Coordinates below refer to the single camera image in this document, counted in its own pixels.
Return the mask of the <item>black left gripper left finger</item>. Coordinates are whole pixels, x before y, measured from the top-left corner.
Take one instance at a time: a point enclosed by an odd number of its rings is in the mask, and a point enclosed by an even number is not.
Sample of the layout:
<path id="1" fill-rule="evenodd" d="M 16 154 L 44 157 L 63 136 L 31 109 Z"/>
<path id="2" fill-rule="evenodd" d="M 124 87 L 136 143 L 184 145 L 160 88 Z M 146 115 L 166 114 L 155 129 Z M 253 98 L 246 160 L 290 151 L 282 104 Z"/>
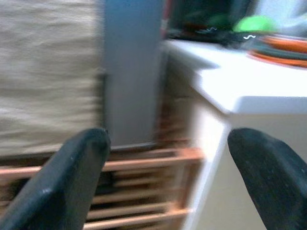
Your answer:
<path id="1" fill-rule="evenodd" d="M 110 153 L 103 128 L 65 141 L 0 218 L 2 230 L 81 230 Z"/>

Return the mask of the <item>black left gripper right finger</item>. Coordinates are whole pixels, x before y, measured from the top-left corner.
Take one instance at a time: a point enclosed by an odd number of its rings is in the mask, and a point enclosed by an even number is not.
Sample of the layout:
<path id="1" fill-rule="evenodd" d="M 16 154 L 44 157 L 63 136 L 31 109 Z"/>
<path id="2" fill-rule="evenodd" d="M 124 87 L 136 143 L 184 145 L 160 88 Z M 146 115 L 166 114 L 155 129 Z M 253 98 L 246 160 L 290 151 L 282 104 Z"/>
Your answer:
<path id="1" fill-rule="evenodd" d="M 252 128 L 233 129 L 227 144 L 268 230 L 307 228 L 307 164 L 285 142 Z"/>

